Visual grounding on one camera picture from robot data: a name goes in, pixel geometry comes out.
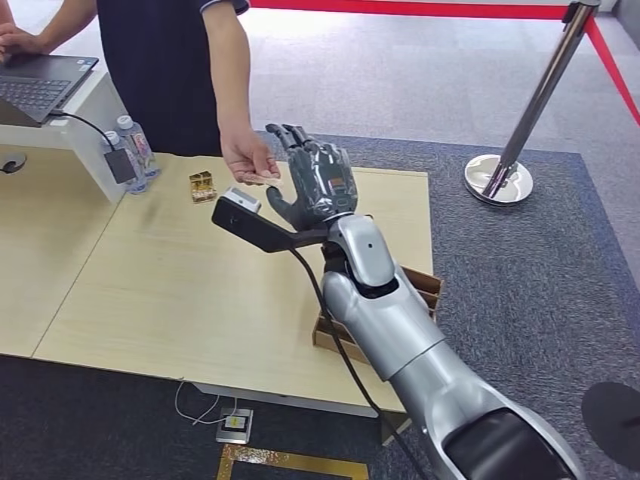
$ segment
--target laptop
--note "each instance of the laptop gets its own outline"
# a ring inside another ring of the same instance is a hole
[[[0,125],[41,127],[97,63],[92,57],[13,55],[0,65]]]

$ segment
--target black round object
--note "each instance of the black round object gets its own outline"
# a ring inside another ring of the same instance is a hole
[[[640,472],[640,392],[621,383],[596,383],[583,397],[582,418],[608,457]]]

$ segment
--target plastic bottle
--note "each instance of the plastic bottle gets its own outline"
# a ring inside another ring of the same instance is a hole
[[[131,151],[137,156],[147,178],[155,178],[160,174],[160,167],[155,162],[155,157],[140,124],[133,121],[128,115],[118,117],[117,123],[118,133],[126,140]]]
[[[125,150],[127,152],[127,156],[129,157],[129,161],[131,163],[131,166],[134,167],[134,171],[136,172],[136,176],[134,178],[127,181],[127,191],[133,195],[137,195],[139,193],[146,192],[147,187],[149,186],[149,181],[144,174],[144,170],[142,168],[142,165],[138,162],[137,158],[136,158],[136,156],[134,155],[133,152],[131,152],[131,150],[127,145],[127,143],[121,139],[117,132],[105,132],[105,135],[106,135],[106,137],[116,150]],[[103,150],[105,154],[111,151],[111,146],[109,145],[106,139],[103,138],[102,143]]]

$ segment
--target stanchion post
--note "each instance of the stanchion post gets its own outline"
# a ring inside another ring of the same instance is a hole
[[[518,157],[600,3],[601,0],[576,0],[569,5],[562,19],[565,24],[562,38],[502,155],[482,155],[466,165],[465,184],[469,191],[480,200],[494,205],[512,205],[531,193],[533,178],[528,170],[518,162]]]

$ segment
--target tiled floor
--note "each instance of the tiled floor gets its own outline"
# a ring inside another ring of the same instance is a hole
[[[12,0],[38,31],[60,0]],[[253,121],[341,135],[503,145],[562,31],[559,22],[254,9]],[[640,104],[640,51],[614,18],[598,24]],[[60,49],[101,56],[98,26]],[[583,155],[640,284],[640,128],[589,40],[529,148]]]

